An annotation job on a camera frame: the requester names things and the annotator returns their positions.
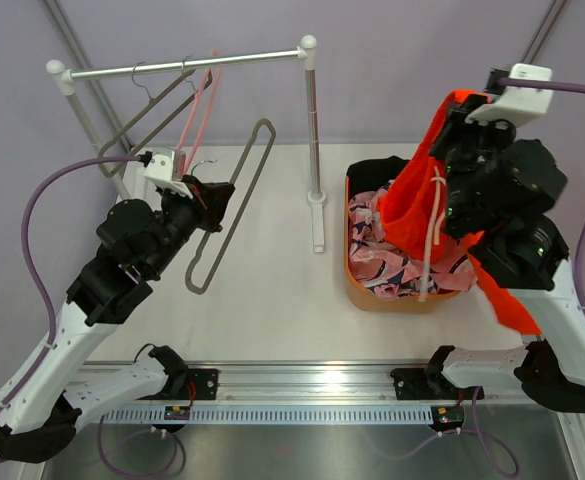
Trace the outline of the pink patterned shorts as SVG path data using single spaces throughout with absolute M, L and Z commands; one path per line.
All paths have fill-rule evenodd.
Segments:
M 422 286 L 430 295 L 469 290 L 477 277 L 458 242 L 443 235 L 433 238 L 432 247 L 440 247 L 442 256 L 431 259 L 427 280 L 423 281 L 423 262 L 386 241 L 378 204 L 391 185 L 388 181 L 375 191 L 354 195 L 348 202 L 346 253 L 355 281 L 384 301 L 418 296 Z

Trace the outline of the orange shorts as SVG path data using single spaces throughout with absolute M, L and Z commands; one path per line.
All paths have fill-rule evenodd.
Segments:
M 451 91 L 436 111 L 431 124 L 412 159 L 390 186 L 378 204 L 386 241 L 410 256 L 425 257 L 426 233 L 434 204 L 435 185 L 431 178 L 443 163 L 429 155 L 430 147 L 441 132 L 448 108 L 460 105 L 476 95 L 484 103 L 488 96 L 474 90 Z M 470 259 L 478 286 L 492 305 L 497 321 L 522 335 L 539 335 L 541 329 L 524 306 L 483 269 L 477 259 Z

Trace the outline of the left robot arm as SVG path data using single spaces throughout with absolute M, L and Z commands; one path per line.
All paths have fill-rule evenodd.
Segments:
M 147 396 L 172 399 L 195 388 L 186 362 L 170 347 L 106 381 L 72 387 L 84 361 L 153 292 L 150 284 L 196 230 L 221 231 L 235 191 L 228 182 L 184 176 L 188 192 L 159 189 L 161 207 L 122 200 L 96 230 L 101 245 L 67 290 L 55 330 L 0 389 L 0 460 L 45 462 L 93 419 Z

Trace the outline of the brown clothes hanger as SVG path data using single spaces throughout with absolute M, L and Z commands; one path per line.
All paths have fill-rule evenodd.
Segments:
M 239 176 L 242 174 L 244 170 L 244 167 L 246 165 L 248 157 L 251 154 L 253 147 L 256 145 L 259 134 L 262 133 L 263 131 L 267 133 L 265 146 L 263 147 L 255 170 L 251 175 L 249 182 L 247 183 L 247 186 L 245 187 L 245 190 L 240 197 L 240 200 L 230 201 L 231 206 L 230 213 L 232 214 L 231 221 L 226 226 L 223 227 L 222 242 L 213 257 L 209 269 L 207 273 L 204 275 L 203 280 L 200 283 L 196 282 L 195 271 L 199 266 L 201 260 L 203 259 L 207 247 L 209 246 L 210 240 L 213 236 L 211 232 L 205 232 L 203 234 L 201 240 L 198 242 L 198 245 L 194 251 L 192 259 L 189 261 L 186 267 L 184 274 L 184 284 L 186 289 L 190 293 L 202 296 L 208 291 L 221 265 L 221 262 L 223 261 L 226 252 L 235 236 L 235 233 L 247 210 L 247 207 L 256 190 L 256 187 L 262 177 L 262 173 L 265 169 L 268 159 L 270 158 L 270 154 L 274 147 L 275 140 L 277 137 L 276 127 L 268 118 L 261 118 L 254 124 L 251 135 L 248 138 L 247 143 L 245 144 L 240 154 L 240 157 L 234 167 L 234 170 L 231 174 L 230 183 L 232 185 L 236 184 L 236 181 L 239 179 Z

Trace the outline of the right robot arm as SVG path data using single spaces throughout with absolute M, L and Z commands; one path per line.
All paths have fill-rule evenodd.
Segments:
M 453 101 L 430 154 L 444 165 L 443 230 L 476 235 L 469 257 L 532 317 L 541 336 L 513 350 L 442 347 L 425 372 L 426 388 L 512 389 L 556 412 L 585 413 L 585 306 L 577 297 L 568 246 L 548 217 L 567 184 L 547 148 L 516 135 L 514 117 L 477 120 L 490 105 L 473 93 Z

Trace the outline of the black shorts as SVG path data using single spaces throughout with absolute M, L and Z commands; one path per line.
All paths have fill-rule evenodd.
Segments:
M 362 160 L 350 165 L 346 171 L 349 196 L 377 191 L 390 180 L 394 180 L 408 163 L 408 160 L 392 155 L 387 158 Z

